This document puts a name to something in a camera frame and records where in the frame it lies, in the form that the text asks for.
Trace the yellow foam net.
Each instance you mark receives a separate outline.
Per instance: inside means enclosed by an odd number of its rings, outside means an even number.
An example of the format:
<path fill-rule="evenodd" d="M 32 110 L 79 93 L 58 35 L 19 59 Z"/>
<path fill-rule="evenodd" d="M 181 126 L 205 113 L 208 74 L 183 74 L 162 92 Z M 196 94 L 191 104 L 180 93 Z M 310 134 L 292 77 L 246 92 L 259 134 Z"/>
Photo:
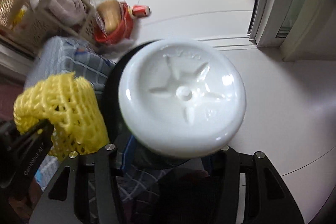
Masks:
<path fill-rule="evenodd" d="M 73 72 L 50 75 L 26 89 L 15 100 L 13 116 L 21 134 L 48 120 L 55 128 L 49 155 L 60 161 L 72 151 L 95 153 L 109 143 L 92 84 Z"/>

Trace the red drink can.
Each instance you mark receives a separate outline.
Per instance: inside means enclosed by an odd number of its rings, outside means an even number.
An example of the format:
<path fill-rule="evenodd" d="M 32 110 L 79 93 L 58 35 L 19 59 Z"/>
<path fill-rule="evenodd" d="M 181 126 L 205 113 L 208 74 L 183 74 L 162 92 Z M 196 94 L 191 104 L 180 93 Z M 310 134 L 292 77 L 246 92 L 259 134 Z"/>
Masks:
<path fill-rule="evenodd" d="M 131 12 L 136 18 L 148 17 L 151 14 L 150 7 L 146 5 L 134 5 Z"/>

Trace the sliding door frame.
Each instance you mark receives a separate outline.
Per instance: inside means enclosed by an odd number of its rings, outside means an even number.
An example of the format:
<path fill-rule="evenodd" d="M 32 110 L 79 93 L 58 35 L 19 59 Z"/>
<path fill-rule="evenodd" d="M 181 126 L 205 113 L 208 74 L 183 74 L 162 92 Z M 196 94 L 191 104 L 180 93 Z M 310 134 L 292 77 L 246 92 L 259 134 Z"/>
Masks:
<path fill-rule="evenodd" d="M 335 60 L 335 0 L 255 0 L 248 36 L 284 61 Z"/>

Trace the pink patterned bag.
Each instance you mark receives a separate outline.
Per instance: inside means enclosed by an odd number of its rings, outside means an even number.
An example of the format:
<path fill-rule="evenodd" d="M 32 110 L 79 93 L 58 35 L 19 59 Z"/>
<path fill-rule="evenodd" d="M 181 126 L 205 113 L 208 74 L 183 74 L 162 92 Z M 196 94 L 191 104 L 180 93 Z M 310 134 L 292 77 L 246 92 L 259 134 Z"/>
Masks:
<path fill-rule="evenodd" d="M 49 10 L 66 26 L 74 26 L 85 18 L 82 0 L 50 0 Z"/>

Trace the grey checked tablecloth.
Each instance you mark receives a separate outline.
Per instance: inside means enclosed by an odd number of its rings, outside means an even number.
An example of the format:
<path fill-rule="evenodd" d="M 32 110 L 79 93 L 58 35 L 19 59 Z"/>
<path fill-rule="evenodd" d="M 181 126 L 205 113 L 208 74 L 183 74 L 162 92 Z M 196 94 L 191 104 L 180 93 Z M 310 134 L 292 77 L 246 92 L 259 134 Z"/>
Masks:
<path fill-rule="evenodd" d="M 99 101 L 108 74 L 114 66 L 113 61 L 94 53 L 86 40 L 54 36 L 45 42 L 35 58 L 24 89 L 34 86 L 50 75 L 74 72 L 76 76 L 82 76 L 92 84 Z M 124 176 L 117 178 L 122 202 L 131 201 L 170 171 L 171 169 L 151 170 L 132 165 Z"/>

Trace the black trash bin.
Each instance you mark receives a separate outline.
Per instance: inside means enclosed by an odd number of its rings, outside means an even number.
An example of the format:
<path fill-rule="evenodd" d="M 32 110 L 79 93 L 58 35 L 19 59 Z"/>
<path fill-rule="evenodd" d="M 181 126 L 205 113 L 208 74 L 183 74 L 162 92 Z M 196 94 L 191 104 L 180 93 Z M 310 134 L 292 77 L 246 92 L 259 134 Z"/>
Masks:
<path fill-rule="evenodd" d="M 100 111 L 104 118 L 109 141 L 115 144 L 120 153 L 117 157 L 119 170 L 126 173 L 131 167 L 137 169 L 159 170 L 175 168 L 188 162 L 186 159 L 174 159 L 159 155 L 143 146 L 134 137 L 123 120 L 118 101 L 118 87 L 120 79 L 129 60 L 143 47 L 151 44 L 147 42 L 128 51 L 110 71 L 100 99 Z"/>

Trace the light green white bottle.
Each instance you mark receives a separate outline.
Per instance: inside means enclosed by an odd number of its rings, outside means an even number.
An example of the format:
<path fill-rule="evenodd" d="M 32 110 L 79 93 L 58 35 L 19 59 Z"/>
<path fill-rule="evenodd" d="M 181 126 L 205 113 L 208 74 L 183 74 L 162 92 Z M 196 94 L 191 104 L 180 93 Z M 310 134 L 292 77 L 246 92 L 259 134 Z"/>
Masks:
<path fill-rule="evenodd" d="M 230 142 L 247 99 L 240 74 L 218 50 L 166 39 L 144 46 L 126 63 L 118 104 L 128 129 L 147 149 L 192 159 Z"/>

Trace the red plastic basket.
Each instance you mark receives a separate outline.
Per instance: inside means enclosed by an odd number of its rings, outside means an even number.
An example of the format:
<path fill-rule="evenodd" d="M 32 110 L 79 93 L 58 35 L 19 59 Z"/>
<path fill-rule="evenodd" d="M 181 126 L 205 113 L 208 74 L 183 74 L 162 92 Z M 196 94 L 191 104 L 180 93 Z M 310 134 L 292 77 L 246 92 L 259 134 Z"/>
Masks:
<path fill-rule="evenodd" d="M 126 2 L 120 2 L 121 5 L 121 22 L 110 34 L 106 34 L 103 30 L 104 23 L 96 10 L 97 27 L 94 30 L 94 39 L 101 44 L 114 45 L 123 39 L 129 39 L 134 26 L 134 20 L 130 12 L 129 5 Z"/>

